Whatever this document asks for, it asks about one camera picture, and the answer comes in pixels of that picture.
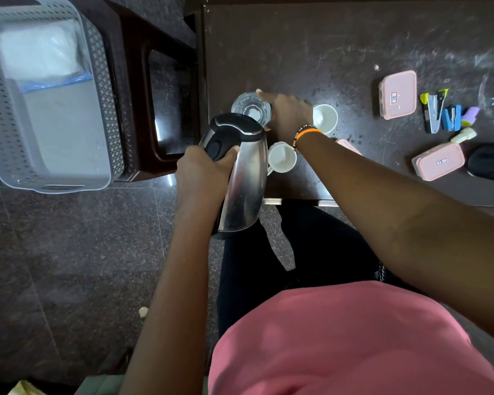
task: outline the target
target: gray basket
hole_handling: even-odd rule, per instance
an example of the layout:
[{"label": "gray basket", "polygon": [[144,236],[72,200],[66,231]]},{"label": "gray basket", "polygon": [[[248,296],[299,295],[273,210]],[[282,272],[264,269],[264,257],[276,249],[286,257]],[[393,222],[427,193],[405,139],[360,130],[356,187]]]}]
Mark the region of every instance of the gray basket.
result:
[{"label": "gray basket", "polygon": [[[85,57],[94,79],[80,86],[26,95],[5,78],[0,67],[0,179],[10,187],[45,194],[101,190],[124,170],[102,37],[68,0],[34,1],[40,5],[0,7],[0,31],[30,22],[76,20],[84,34],[79,41],[86,45]],[[55,99],[62,101],[62,110],[48,108],[46,112],[44,106]],[[63,114],[71,119],[62,119]],[[75,146],[79,139],[84,144]],[[84,155],[67,160],[70,144]]]}]

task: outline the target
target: orange wristband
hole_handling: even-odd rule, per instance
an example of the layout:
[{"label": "orange wristband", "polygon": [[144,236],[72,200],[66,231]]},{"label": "orange wristband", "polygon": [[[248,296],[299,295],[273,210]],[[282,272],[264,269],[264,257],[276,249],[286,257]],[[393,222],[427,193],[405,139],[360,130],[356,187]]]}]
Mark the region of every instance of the orange wristband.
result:
[{"label": "orange wristband", "polygon": [[298,139],[299,139],[300,137],[302,137],[305,133],[312,133],[312,132],[319,132],[319,133],[322,133],[322,132],[321,132],[320,130],[318,130],[318,129],[306,129],[306,130],[304,130],[303,132],[298,133],[298,136],[296,136],[296,141],[298,141]]}]

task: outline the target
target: dark brown table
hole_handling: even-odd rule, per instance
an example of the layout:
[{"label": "dark brown table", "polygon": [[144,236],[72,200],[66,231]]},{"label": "dark brown table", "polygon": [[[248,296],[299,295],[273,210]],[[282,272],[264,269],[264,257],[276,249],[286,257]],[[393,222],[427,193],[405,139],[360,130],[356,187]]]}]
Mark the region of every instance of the dark brown table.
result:
[{"label": "dark brown table", "polygon": [[[480,105],[478,137],[469,150],[494,142],[494,0],[206,5],[197,29],[206,76],[204,119],[229,112],[242,92],[293,93],[336,107],[332,133],[362,154],[415,177],[411,159],[452,136],[425,132],[421,105],[384,120],[378,84],[413,69],[418,92],[449,87],[448,104]],[[430,185],[461,201],[494,206],[494,181],[465,168]],[[332,200],[299,156],[293,171],[273,173],[266,198]]]}]

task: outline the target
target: speckled tile floor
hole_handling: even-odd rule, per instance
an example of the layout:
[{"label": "speckled tile floor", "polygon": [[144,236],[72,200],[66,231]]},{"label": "speckled tile floor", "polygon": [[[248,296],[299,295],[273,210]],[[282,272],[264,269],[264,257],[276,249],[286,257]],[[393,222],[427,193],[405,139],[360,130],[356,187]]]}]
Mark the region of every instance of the speckled tile floor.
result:
[{"label": "speckled tile floor", "polygon": [[[194,45],[183,0],[114,0]],[[78,385],[133,346],[161,274],[175,213],[175,179],[46,196],[0,184],[0,381]],[[345,219],[338,208],[327,211]],[[261,221],[286,269],[294,258],[274,206]],[[209,251],[209,347],[217,341],[223,243]],[[494,340],[457,316],[494,364]]]}]

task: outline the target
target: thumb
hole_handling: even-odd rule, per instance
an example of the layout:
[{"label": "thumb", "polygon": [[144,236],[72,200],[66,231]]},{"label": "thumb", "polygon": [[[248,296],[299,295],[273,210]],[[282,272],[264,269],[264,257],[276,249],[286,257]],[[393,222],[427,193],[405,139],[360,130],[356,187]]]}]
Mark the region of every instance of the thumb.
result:
[{"label": "thumb", "polygon": [[277,98],[276,94],[273,94],[271,92],[263,92],[260,89],[256,90],[256,95],[262,100],[265,101],[266,103],[269,104],[274,104],[274,100]]},{"label": "thumb", "polygon": [[238,152],[240,152],[240,147],[235,145],[225,154],[223,158],[218,160],[216,163],[226,169],[227,172],[230,172],[232,170],[232,167],[234,166],[234,163],[236,162],[236,158],[238,158]]}]

